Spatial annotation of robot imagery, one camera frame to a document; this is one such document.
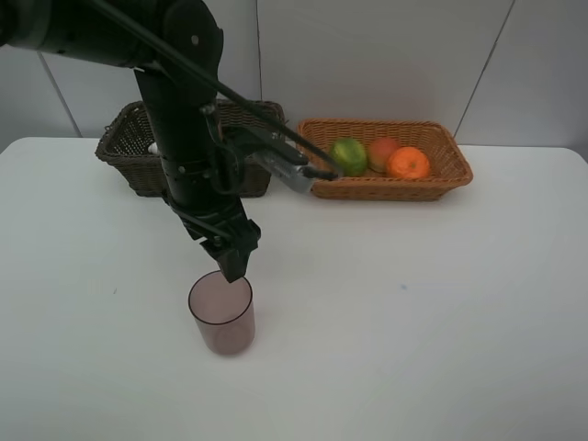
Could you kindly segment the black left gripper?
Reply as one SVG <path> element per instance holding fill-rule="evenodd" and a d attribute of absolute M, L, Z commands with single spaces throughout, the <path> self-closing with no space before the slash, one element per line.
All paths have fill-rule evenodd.
<path fill-rule="evenodd" d="M 236 195 L 221 195 L 213 190 L 174 194 L 167 190 L 163 199 L 193 240 L 206 239 L 202 248 L 229 283 L 245 277 L 261 229 L 247 217 Z"/>

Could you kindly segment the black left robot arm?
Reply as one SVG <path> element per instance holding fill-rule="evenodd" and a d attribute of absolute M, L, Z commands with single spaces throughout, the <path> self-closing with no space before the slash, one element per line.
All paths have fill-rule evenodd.
<path fill-rule="evenodd" d="M 201 1 L 4 1 L 5 45 L 134 72 L 167 181 L 166 202 L 228 281 L 260 229 L 239 197 L 244 156 L 224 135 L 214 83 L 223 34 Z"/>

